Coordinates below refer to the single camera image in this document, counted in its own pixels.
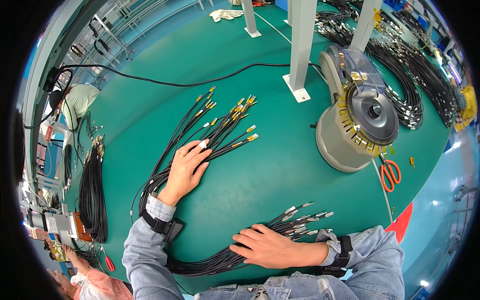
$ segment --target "white glove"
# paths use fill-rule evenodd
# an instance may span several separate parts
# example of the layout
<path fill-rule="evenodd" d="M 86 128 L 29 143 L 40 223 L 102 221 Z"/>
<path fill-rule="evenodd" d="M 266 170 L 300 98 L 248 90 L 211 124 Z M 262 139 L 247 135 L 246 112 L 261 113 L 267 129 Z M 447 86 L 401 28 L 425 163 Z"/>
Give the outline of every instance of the white glove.
<path fill-rule="evenodd" d="M 243 15 L 243 11 L 236 10 L 216 10 L 210 13 L 210 16 L 215 22 L 220 21 L 221 18 L 233 20 L 233 18 L 240 17 L 241 15 Z"/>

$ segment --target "wrist strap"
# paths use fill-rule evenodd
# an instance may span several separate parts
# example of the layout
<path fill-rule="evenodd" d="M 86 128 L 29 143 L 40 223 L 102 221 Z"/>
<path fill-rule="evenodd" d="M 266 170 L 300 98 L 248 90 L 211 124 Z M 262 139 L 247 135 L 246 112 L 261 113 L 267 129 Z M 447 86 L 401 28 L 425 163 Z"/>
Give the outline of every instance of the wrist strap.
<path fill-rule="evenodd" d="M 352 242 L 348 235 L 338 237 L 338 240 L 340 241 L 340 253 L 335 256 L 331 265 L 320 267 L 322 275 L 332 275 L 340 278 L 347 273 L 347 270 L 343 268 L 347 266 L 350 260 L 349 252 L 353 251 Z"/>
<path fill-rule="evenodd" d="M 165 222 L 159 218 L 152 218 L 146 209 L 142 211 L 141 216 L 154 232 L 167 235 L 165 237 L 166 242 L 171 242 L 183 228 L 183 222 L 179 219 L 174 218 L 169 222 Z"/>

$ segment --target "denim jacket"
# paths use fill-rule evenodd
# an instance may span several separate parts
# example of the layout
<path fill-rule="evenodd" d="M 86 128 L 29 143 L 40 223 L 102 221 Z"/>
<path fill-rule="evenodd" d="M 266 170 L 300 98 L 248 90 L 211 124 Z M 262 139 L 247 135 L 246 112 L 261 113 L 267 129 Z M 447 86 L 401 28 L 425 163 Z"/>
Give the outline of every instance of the denim jacket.
<path fill-rule="evenodd" d="M 160 202 L 152 194 L 149 195 L 146 209 L 152 217 L 168 222 L 176 208 Z M 353 247 L 346 267 L 353 269 L 349 279 L 343 281 L 330 275 L 313 276 L 300 272 L 270 277 L 263 285 L 270 299 L 404 299 L 401 272 L 404 252 L 398 245 L 395 233 L 385 232 L 381 226 L 376 226 L 349 236 Z M 135 299 L 183 299 L 172 273 L 165 267 L 167 255 L 163 251 L 164 237 L 153 232 L 143 218 L 138 219 L 130 229 L 124 244 L 122 263 L 127 269 Z M 328 240 L 329 252 L 322 265 L 330 265 L 336 254 L 340 253 L 340 242 L 335 234 L 322 229 L 315 241 L 325 240 Z M 256 284 L 233 284 L 198 293 L 195 300 L 253 300 L 256 296 Z"/>

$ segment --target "red scissors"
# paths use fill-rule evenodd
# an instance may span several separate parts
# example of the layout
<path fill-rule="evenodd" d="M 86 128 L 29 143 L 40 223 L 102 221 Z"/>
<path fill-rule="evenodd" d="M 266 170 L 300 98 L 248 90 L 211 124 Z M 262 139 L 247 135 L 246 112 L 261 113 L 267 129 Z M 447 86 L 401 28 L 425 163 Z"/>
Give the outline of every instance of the red scissors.
<path fill-rule="evenodd" d="M 382 159 L 382 165 L 380 166 L 380 173 L 381 173 L 380 177 L 382 178 L 382 184 L 384 185 L 384 188 L 387 192 L 393 192 L 395 188 L 394 182 L 398 184 L 402 180 L 402 174 L 400 173 L 400 168 L 392 160 L 385 159 L 382 153 L 380 153 L 380 158 Z M 398 179 L 395 177 L 395 174 L 393 173 L 392 165 L 396 168 L 396 171 L 398 173 Z M 392 187 L 391 189 L 389 189 L 385 184 L 384 174 L 387 175 L 388 181 L 390 181 L 390 186 Z"/>
<path fill-rule="evenodd" d="M 115 271 L 115 266 L 113 265 L 112 260 L 107 256 L 107 253 L 105 252 L 105 249 L 103 248 L 103 245 L 102 245 L 102 250 L 103 250 L 103 254 L 105 254 L 105 263 L 107 264 L 108 270 L 111 271 L 111 272 Z"/>

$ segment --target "worker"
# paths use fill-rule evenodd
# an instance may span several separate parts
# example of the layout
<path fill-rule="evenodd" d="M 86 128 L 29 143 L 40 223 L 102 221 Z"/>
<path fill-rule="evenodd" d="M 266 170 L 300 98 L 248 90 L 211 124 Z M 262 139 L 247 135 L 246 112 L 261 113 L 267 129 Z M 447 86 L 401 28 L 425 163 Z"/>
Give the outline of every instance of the worker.
<path fill-rule="evenodd" d="M 63 248 L 73 266 L 78 269 L 77 275 L 68 280 L 63 273 L 47 269 L 63 295 L 74 300 L 133 300 L 128 287 L 130 284 L 90 268 L 70 246 L 64 244 Z"/>
<path fill-rule="evenodd" d="M 55 234 L 55 240 L 52 242 L 50 239 L 43 240 L 43 249 L 50 251 L 50 258 L 57 260 L 58 262 L 68 261 L 68 257 L 65 255 L 65 251 L 60 243 L 60 237 Z"/>
<path fill-rule="evenodd" d="M 190 142 L 176 151 L 166 186 L 159 194 L 149 195 L 146 212 L 149 217 L 157 218 L 157 223 L 169 222 L 177 202 L 198 185 L 208 166 L 208 162 L 200 163 L 212 153 L 211 149 L 202 152 L 199 144 L 200 141 Z M 230 245 L 233 252 L 245 257 L 244 263 L 273 269 L 331 265 L 339 262 L 337 254 L 344 253 L 348 239 L 352 249 L 346 268 L 353 269 L 353 275 L 344 282 L 332 275 L 295 272 L 290 276 L 270 277 L 262 285 L 211 288 L 196 294 L 194 299 L 403 299 L 405 289 L 401 266 L 404 252 L 398 245 L 395 232 L 385 232 L 377 226 L 348 236 L 349 239 L 337 237 L 330 230 L 322 229 L 316 242 L 300 243 L 264 225 L 255 224 L 233 236 L 234 241 L 249 249 Z M 164 238 L 164 234 L 153 231 L 144 217 L 130 229 L 124 243 L 122 263 L 132 283 L 135 299 L 183 299 L 172 273 L 165 267 Z"/>
<path fill-rule="evenodd" d="M 68 128 L 74 131 L 98 94 L 100 90 L 90 84 L 72 84 L 65 89 L 65 95 L 62 95 L 60 90 L 50 93 L 50 107 L 61 109 Z"/>

